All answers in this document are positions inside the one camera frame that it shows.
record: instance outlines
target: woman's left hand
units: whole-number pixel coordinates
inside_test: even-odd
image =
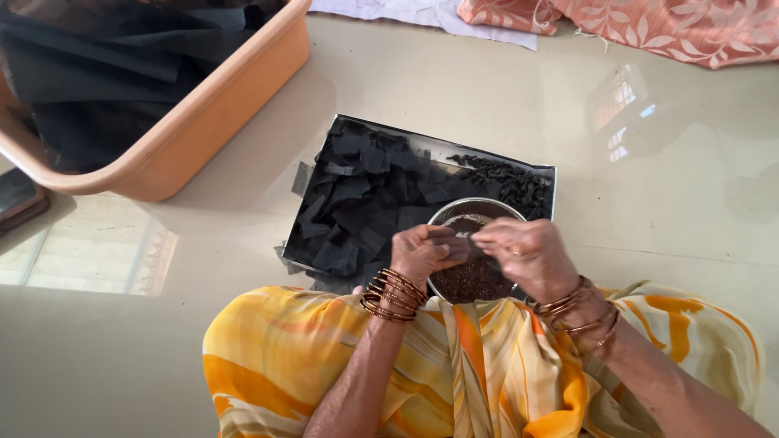
[[[467,251],[467,240],[455,234],[452,228],[436,225],[418,225],[395,234],[389,268],[426,291],[430,274],[465,260],[458,255]]]

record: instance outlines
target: woman's right hand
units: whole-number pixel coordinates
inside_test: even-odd
[[[471,238],[485,254],[498,260],[504,277],[541,304],[560,300],[579,286],[576,267],[550,221],[501,217]]]

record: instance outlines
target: woman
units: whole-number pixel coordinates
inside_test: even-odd
[[[473,236],[533,309],[431,298],[413,317],[428,275],[455,263],[447,230],[395,235],[392,298],[235,299],[203,345],[221,436],[771,436],[747,415],[763,364],[743,323],[648,282],[604,298],[549,221],[498,219]]]

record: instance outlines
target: white paper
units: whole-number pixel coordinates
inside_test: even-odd
[[[537,51],[536,34],[504,27],[470,26],[457,15],[461,0],[313,0],[309,11],[329,12],[359,19],[389,18],[435,26],[448,34],[518,44]]]

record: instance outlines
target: white tile floor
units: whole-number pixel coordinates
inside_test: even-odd
[[[215,436],[202,335],[244,291],[312,284],[273,247],[300,203],[295,166],[337,112],[558,166],[555,221],[581,272],[726,305],[762,337],[779,400],[779,66],[604,55],[571,30],[533,53],[399,23],[308,24],[308,63],[178,195],[59,196],[0,239],[0,436]]]

